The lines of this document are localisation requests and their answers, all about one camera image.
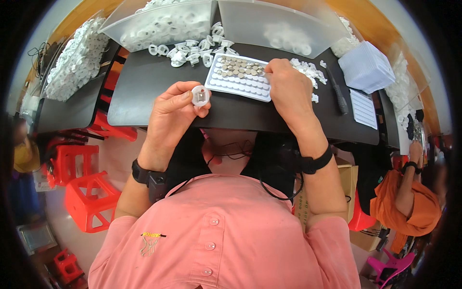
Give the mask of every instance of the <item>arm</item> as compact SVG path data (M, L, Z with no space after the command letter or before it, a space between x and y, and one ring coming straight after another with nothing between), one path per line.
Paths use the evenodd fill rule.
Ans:
M210 102L203 107L191 103L191 89L201 85L197 81L179 81L154 101L146 140L138 156L138 164L146 170L165 172L176 145L196 116L205 117ZM114 218L121 216L140 217L150 206L148 188L133 176L127 183L117 202Z
M422 146L418 141L413 141L409 148L411 153L410 161L420 163L423 154ZM411 217L414 208L414 193L412 192L412 182L416 179L415 168L408 166L401 180L401 185L395 199L395 205L398 211L403 213L407 218Z
M319 158L329 143L313 112L311 81L293 69L287 59L273 59L265 72L270 79L271 99L278 113L297 138L303 157ZM347 218L347 203L334 158L313 175L304 175L311 217L307 230L330 216Z

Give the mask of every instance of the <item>red plastic stool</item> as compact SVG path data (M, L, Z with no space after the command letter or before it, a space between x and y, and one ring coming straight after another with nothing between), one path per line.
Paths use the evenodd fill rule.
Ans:
M115 136L115 137L126 138L129 141L135 141L138 136L138 133L136 132L136 129L134 128L114 127L114 126L109 125L108 117L100 111L96 113L95 122L89 128L89 130L91 130L92 132L96 134L104 136L105 138L108 138L110 136Z
M109 224L114 220L114 213L121 192L103 179L106 174L107 172L99 172L91 176L76 178L66 186L64 204L74 222L83 232L97 233L107 230ZM85 195L80 188L86 188ZM92 195L91 190L94 188L103 189L108 196L98 198L97 195ZM109 209L113 209L110 222L100 213ZM101 226L93 227L94 216L100 220Z
M414 261L415 257L414 253L411 252L406 255L406 257L397 259L392 254L390 254L387 249L384 249L383 251L385 254L387 254L388 258L390 258L386 264L371 256L367 258L367 263L369 263L369 265L371 265L372 268L374 268L374 270L377 272L376 283L377 287L379 288L385 287L391 278L403 272L407 267L409 267L412 261Z
M353 218L348 223L348 228L350 231L358 232L372 227L376 222L376 218L365 214L363 210L361 210L361 205L359 204L358 189L356 189L356 192L354 193Z
M69 255L67 248L56 255L54 260L66 284L84 274L82 269L77 265L77 257L74 254Z
M65 186L73 179L76 179L75 157L82 155L83 175L89 176L93 174L91 170L91 156L99 153L98 146L79 146L79 145L63 145L56 147L56 159L51 159L53 168L47 171L47 179L51 188L55 185Z

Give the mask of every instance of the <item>left hand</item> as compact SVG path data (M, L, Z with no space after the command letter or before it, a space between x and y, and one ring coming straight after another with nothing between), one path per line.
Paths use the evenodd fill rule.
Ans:
M198 85L201 84L197 81L179 81L156 98L146 140L138 157L142 168L164 171L175 147L196 116L207 116L210 102L203 107L191 103L191 90Z

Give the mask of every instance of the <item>black wristband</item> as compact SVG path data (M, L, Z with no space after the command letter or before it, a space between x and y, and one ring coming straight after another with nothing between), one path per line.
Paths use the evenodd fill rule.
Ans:
M300 160L300 167L302 169L302 172L308 175L312 175L315 174L317 170L325 167L330 162L331 158L332 150L330 149L330 145L328 145L326 152L318 159L314 160L312 157L302 157Z
M415 168L415 173L420 175L420 173L422 173L422 169L419 169L419 166L414 163L413 161L408 161L404 166L403 168L401 169L401 173L404 175L404 173L406 172L406 169L407 167L409 166L413 166Z

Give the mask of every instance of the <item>orange plastic stool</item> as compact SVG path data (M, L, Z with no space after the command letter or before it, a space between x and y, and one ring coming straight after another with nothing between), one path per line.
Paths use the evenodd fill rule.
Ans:
M358 189L354 193L354 210L353 218L348 223L348 228L350 231L361 231L372 227L377 222L377 219L369 216L361 210L361 205L359 204Z
M106 174L107 172L99 172L91 176L76 178L66 186L64 204L74 222L83 232L97 233L107 230L109 224L114 220L114 213L121 192L103 179ZM80 188L86 188L85 195ZM98 198L97 195L92 195L91 190L94 188L103 189L107 197ZM113 209L110 222L100 213L109 209ZM93 227L94 216L102 223L101 226Z
M96 113L95 122L89 128L89 130L91 130L92 132L96 134L104 136L105 138L108 138L110 136L115 136L115 137L126 138L129 141L135 141L138 136L138 133L136 132L136 129L134 128L114 127L114 126L109 125L108 117L100 111Z
M69 255L67 248L56 255L54 260L66 284L84 274L82 269L77 265L77 257L74 254Z
M76 179L75 157L82 155L83 175L89 176L93 174L91 170L91 156L99 153L98 146L79 146L79 145L63 145L56 147L56 159L51 159L53 165L52 172L47 172L48 183L51 188L55 185L65 186L73 179Z

